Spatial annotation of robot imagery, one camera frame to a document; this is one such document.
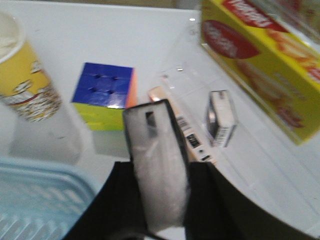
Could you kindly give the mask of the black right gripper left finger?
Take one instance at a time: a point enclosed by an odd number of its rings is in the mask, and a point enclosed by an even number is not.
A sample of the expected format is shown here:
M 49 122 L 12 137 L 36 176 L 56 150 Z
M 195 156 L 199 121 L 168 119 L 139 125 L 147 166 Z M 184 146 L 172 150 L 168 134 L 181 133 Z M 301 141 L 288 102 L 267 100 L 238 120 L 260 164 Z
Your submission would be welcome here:
M 117 161 L 98 195 L 64 239 L 142 240 L 148 235 L 134 166 Z

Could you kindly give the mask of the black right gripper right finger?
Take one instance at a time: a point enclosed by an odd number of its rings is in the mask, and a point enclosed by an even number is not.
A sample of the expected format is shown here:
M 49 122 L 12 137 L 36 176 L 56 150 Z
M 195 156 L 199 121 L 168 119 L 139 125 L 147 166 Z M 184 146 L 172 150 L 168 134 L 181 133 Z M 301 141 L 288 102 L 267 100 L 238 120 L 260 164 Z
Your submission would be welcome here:
M 192 162 L 188 170 L 187 240 L 312 239 L 248 199 L 213 164 Z

